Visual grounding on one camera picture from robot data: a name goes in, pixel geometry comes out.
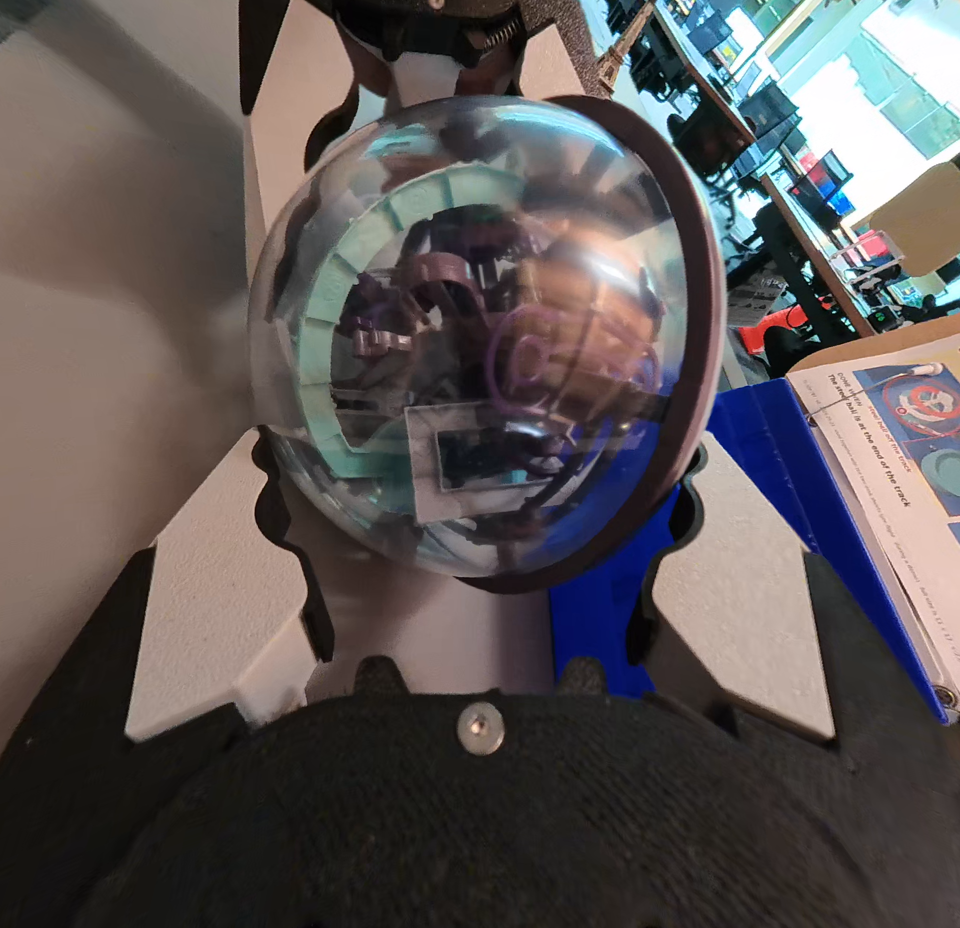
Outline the tan board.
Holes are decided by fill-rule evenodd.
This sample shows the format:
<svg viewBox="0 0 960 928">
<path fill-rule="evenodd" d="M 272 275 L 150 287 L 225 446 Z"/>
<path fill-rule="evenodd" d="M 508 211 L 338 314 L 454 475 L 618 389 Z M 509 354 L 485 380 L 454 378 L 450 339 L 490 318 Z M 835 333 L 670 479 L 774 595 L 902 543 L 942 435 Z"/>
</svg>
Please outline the tan board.
<svg viewBox="0 0 960 928">
<path fill-rule="evenodd" d="M 959 254 L 958 159 L 931 166 L 870 214 L 844 223 L 868 232 L 868 249 L 890 255 L 909 277 L 927 276 Z"/>
</svg>

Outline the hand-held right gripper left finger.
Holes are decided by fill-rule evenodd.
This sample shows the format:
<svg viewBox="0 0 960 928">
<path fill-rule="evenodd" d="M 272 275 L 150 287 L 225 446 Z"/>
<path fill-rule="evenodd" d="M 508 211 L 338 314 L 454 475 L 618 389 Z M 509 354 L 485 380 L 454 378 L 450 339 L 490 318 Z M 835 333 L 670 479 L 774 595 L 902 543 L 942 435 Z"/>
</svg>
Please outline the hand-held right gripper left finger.
<svg viewBox="0 0 960 928">
<path fill-rule="evenodd" d="M 246 431 L 155 538 L 125 733 L 225 705 L 261 727 L 307 704 L 332 629 L 265 435 Z"/>
</svg>

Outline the small tower model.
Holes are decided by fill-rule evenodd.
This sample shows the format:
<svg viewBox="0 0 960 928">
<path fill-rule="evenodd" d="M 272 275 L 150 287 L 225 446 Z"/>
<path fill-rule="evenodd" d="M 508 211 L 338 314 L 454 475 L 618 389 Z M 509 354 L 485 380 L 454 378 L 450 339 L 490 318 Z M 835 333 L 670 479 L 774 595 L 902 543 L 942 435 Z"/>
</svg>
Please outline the small tower model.
<svg viewBox="0 0 960 928">
<path fill-rule="evenodd" d="M 631 48 L 642 35 L 658 0 L 642 0 L 618 39 L 600 56 L 596 74 L 601 89 L 613 97 L 619 71 Z"/>
</svg>

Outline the printed instruction sheet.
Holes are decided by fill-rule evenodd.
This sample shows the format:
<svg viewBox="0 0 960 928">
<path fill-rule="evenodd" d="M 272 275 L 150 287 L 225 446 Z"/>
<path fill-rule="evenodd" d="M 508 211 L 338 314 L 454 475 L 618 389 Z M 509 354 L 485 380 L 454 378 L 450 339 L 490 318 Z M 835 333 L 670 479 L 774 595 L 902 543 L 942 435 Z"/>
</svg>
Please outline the printed instruction sheet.
<svg viewBox="0 0 960 928">
<path fill-rule="evenodd" d="M 947 717 L 958 721 L 958 334 L 788 375 Z"/>
</svg>

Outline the clear plastic maze ball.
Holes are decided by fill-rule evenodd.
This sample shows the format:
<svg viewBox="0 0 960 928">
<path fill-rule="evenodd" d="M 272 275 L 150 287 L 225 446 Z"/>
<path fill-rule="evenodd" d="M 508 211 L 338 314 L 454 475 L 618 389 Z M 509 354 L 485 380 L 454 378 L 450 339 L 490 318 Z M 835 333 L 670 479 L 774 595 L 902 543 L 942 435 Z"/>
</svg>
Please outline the clear plastic maze ball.
<svg viewBox="0 0 960 928">
<path fill-rule="evenodd" d="M 456 97 L 337 142 L 251 280 L 256 417 L 333 525 L 498 594 L 664 505 L 713 409 L 726 277 L 702 187 L 615 102 Z"/>
</svg>

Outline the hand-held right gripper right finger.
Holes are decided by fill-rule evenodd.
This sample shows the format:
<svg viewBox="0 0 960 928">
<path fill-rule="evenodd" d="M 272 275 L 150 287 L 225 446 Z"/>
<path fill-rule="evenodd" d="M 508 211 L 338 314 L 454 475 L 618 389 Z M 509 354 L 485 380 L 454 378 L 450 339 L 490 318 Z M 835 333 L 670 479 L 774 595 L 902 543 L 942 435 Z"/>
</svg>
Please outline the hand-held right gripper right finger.
<svg viewBox="0 0 960 928">
<path fill-rule="evenodd" d="M 810 548 L 712 434 L 678 484 L 626 632 L 655 689 L 706 716 L 737 707 L 835 737 Z"/>
</svg>

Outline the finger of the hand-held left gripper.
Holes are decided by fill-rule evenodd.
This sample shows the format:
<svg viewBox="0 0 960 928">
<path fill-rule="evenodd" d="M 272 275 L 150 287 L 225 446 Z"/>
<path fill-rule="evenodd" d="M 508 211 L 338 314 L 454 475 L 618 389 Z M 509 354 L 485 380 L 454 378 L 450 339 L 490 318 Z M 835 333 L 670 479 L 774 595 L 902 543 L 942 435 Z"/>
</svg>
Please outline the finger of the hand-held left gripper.
<svg viewBox="0 0 960 928">
<path fill-rule="evenodd" d="M 244 119 L 246 239 L 264 239 L 304 183 L 308 141 L 319 125 L 340 137 L 359 102 L 337 23 L 290 0 L 249 115 Z"/>
<path fill-rule="evenodd" d="M 526 41 L 515 81 L 519 96 L 531 101 L 586 95 L 555 23 Z"/>
</svg>

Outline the long wooden desk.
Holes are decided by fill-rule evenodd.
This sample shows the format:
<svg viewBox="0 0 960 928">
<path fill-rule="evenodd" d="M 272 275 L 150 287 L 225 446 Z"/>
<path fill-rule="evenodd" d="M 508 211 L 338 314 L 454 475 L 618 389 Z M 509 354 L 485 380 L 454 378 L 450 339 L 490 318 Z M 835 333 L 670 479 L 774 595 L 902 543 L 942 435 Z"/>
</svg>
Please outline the long wooden desk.
<svg viewBox="0 0 960 928">
<path fill-rule="evenodd" d="M 644 31 L 658 35 L 666 45 L 655 57 L 661 60 L 668 54 L 674 55 L 679 69 L 698 90 L 698 106 L 678 130 L 675 146 L 703 180 L 714 182 L 726 177 L 732 173 L 736 160 L 756 145 L 756 132 L 714 85 L 708 63 L 658 5 L 652 6 Z M 754 183 L 766 197 L 754 217 L 754 230 L 797 298 L 813 333 L 829 346 L 855 337 L 876 336 L 848 286 L 814 238 L 812 220 L 796 199 L 782 191 L 767 172 L 758 175 Z"/>
</svg>

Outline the clear stand with red card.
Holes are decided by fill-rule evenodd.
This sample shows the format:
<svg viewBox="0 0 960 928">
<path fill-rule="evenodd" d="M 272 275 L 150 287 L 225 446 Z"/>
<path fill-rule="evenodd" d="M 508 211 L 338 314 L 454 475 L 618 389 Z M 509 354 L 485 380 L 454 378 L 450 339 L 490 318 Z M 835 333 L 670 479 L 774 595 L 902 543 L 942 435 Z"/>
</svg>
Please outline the clear stand with red card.
<svg viewBox="0 0 960 928">
<path fill-rule="evenodd" d="M 836 269 L 883 268 L 899 264 L 904 257 L 887 232 L 870 229 L 851 243 L 829 254 L 826 259 Z"/>
</svg>

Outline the blue plastic bin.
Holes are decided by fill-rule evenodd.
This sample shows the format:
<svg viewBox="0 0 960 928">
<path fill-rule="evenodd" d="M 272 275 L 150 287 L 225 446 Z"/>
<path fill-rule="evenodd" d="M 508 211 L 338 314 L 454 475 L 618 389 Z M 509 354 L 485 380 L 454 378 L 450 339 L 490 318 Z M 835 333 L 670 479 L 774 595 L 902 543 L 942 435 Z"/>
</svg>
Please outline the blue plastic bin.
<svg viewBox="0 0 960 928">
<path fill-rule="evenodd" d="M 896 596 L 893 574 L 871 553 L 865 529 L 856 525 L 851 502 L 829 473 L 814 444 L 812 428 L 788 382 L 764 382 L 717 396 L 707 430 L 750 479 L 801 541 L 830 562 L 847 590 L 865 610 L 920 695 L 943 723 L 955 717 L 945 677 L 932 674 L 905 623 L 906 603 Z M 574 656 L 604 665 L 614 694 L 640 696 L 651 690 L 652 669 L 632 662 L 628 627 L 655 558 L 672 540 L 668 526 L 679 500 L 675 489 L 659 511 L 598 567 L 549 591 L 555 674 Z"/>
</svg>

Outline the brown cardboard backing board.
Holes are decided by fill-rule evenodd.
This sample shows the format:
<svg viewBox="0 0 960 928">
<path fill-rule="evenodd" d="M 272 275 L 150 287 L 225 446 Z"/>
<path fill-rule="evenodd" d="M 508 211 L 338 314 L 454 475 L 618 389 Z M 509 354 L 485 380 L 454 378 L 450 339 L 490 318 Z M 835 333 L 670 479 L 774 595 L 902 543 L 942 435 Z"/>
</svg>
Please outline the brown cardboard backing board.
<svg viewBox="0 0 960 928">
<path fill-rule="evenodd" d="M 954 311 L 936 320 L 910 324 L 885 334 L 863 337 L 818 350 L 801 359 L 787 372 L 786 376 L 791 378 L 805 370 L 864 358 L 886 360 L 895 358 L 898 363 L 905 363 L 904 352 L 918 353 L 920 350 L 934 350 L 942 347 L 957 349 L 958 339 L 959 313 Z"/>
</svg>

